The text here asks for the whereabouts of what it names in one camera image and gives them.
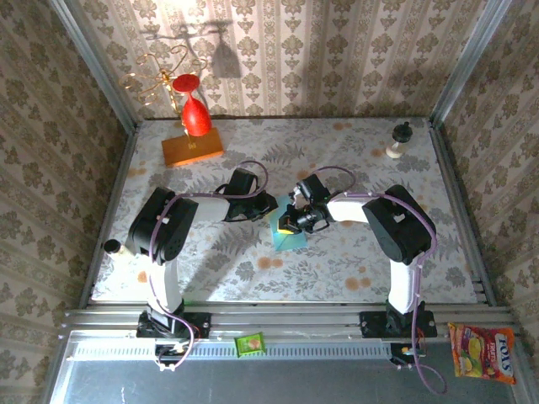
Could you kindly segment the light blue paper sheet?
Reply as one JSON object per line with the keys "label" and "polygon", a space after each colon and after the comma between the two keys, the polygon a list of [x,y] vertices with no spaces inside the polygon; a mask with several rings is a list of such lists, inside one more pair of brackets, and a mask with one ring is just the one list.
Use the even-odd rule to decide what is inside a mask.
{"label": "light blue paper sheet", "polygon": [[276,198],[276,202],[277,208],[268,214],[274,249],[276,252],[282,252],[306,247],[307,238],[303,233],[293,235],[278,232],[278,221],[285,214],[290,199],[288,195],[282,195]]}

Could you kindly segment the wooden rack base block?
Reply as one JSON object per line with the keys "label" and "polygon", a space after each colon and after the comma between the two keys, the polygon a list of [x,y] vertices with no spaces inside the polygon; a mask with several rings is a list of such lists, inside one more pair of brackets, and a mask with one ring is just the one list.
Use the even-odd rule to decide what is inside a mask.
{"label": "wooden rack base block", "polygon": [[178,136],[162,141],[163,159],[167,168],[191,164],[224,153],[220,134],[212,128],[204,136]]}

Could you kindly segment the red wine glass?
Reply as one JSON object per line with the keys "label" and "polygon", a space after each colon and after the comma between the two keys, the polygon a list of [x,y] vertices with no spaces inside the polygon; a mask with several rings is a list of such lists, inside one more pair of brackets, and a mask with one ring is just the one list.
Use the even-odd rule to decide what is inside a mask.
{"label": "red wine glass", "polygon": [[211,117],[206,106],[194,96],[200,86],[195,74],[182,74],[173,80],[173,89],[187,97],[182,109],[182,121],[190,136],[205,136],[212,128]]}

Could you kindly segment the green candy packet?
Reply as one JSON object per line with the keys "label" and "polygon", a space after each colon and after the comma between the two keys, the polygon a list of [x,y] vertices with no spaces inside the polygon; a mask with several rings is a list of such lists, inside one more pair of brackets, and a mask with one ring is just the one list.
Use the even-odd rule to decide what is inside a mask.
{"label": "green candy packet", "polygon": [[264,335],[261,332],[234,338],[236,353],[239,358],[250,354],[266,352]]}

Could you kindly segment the grey metal shelf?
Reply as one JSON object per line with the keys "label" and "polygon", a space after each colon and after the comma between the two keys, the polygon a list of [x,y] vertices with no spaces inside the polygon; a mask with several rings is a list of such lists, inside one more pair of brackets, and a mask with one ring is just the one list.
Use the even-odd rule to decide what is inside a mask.
{"label": "grey metal shelf", "polygon": [[192,360],[176,370],[153,361],[68,361],[81,341],[71,338],[40,404],[528,404],[514,387],[457,378],[450,348],[429,347],[427,363],[448,392],[427,390],[434,375],[418,375],[389,360]]}

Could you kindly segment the orange Fox's candy bag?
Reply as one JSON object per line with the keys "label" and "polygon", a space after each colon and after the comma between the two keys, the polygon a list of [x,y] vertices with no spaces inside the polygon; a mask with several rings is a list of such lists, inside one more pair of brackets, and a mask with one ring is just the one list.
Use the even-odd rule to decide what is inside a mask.
{"label": "orange Fox's candy bag", "polygon": [[484,328],[449,323],[451,354],[456,377],[516,384],[512,364],[515,333],[511,328]]}

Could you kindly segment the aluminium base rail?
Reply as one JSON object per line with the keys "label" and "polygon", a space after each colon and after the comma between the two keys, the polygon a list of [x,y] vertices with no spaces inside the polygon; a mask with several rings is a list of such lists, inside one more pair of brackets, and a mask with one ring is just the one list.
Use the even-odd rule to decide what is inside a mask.
{"label": "aluminium base rail", "polygon": [[[144,305],[96,305],[68,311],[61,327],[72,329],[134,331]],[[427,305],[441,338],[449,322],[478,327],[511,327],[516,322],[510,309],[486,304]],[[193,304],[184,311],[207,312],[211,315],[211,337],[232,337],[241,332],[261,331],[283,338],[359,338],[360,313],[384,311],[382,304]]]}

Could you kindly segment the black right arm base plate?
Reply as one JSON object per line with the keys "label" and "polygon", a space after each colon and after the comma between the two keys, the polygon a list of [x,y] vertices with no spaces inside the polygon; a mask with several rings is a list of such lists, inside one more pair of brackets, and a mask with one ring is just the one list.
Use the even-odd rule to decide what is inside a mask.
{"label": "black right arm base plate", "polygon": [[[362,311],[360,330],[364,338],[411,338],[413,313],[397,311]],[[418,310],[416,326],[427,338],[438,335],[432,311]]]}

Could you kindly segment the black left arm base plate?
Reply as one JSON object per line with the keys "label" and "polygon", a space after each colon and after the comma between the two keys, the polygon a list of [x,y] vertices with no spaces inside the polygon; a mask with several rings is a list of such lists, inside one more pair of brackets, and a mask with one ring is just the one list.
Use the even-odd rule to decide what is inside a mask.
{"label": "black left arm base plate", "polygon": [[[189,323],[195,339],[207,339],[211,329],[211,314],[203,312],[186,312],[181,318]],[[158,311],[146,310],[138,318],[137,338],[187,338],[189,330],[180,321]]]}

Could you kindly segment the aluminium table side rail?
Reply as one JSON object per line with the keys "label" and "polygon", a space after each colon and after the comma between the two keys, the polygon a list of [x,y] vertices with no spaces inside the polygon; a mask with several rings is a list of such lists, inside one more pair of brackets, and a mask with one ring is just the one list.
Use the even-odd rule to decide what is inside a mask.
{"label": "aluminium table side rail", "polygon": [[135,131],[127,138],[125,150],[123,151],[123,154],[121,156],[118,172],[115,177],[113,188],[111,190],[109,203],[104,213],[104,218],[100,227],[99,236],[93,250],[92,260],[88,268],[88,275],[85,280],[85,284],[81,293],[81,298],[77,306],[78,309],[85,309],[88,306],[88,303],[91,301],[93,287],[98,278],[100,266],[104,257],[103,245],[109,239],[110,229],[114,223],[114,218],[120,202],[122,190],[125,184],[125,180],[127,178],[128,170],[131,165],[131,159],[136,148],[138,136],[140,134],[140,128],[141,126],[137,125]]}
{"label": "aluminium table side rail", "polygon": [[446,145],[443,134],[432,122],[429,122],[429,134],[440,166],[441,177],[444,180],[448,199],[456,219],[456,228],[461,246],[472,272],[472,280],[480,286],[480,289],[476,292],[478,301],[488,306],[498,306],[479,248],[479,241],[470,215],[467,212],[465,194],[463,193],[464,188],[453,167],[450,150]]}

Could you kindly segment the aluminium frame post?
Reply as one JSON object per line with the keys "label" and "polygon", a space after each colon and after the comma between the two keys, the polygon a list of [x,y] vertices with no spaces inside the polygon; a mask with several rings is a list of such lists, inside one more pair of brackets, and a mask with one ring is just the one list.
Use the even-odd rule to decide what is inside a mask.
{"label": "aluminium frame post", "polygon": [[117,81],[105,66],[104,58],[98,53],[96,45],[91,41],[89,31],[77,20],[73,14],[71,0],[47,0],[56,12],[62,25],[66,29],[80,56],[83,58],[103,92],[116,118],[123,126],[128,136],[136,132],[136,116],[128,108],[128,103],[123,99]]}
{"label": "aluminium frame post", "polygon": [[447,115],[451,112],[467,80],[485,52],[489,41],[507,14],[511,3],[512,0],[487,0],[485,9],[470,34],[461,57],[430,115],[430,122],[434,127],[441,127],[444,124]]}

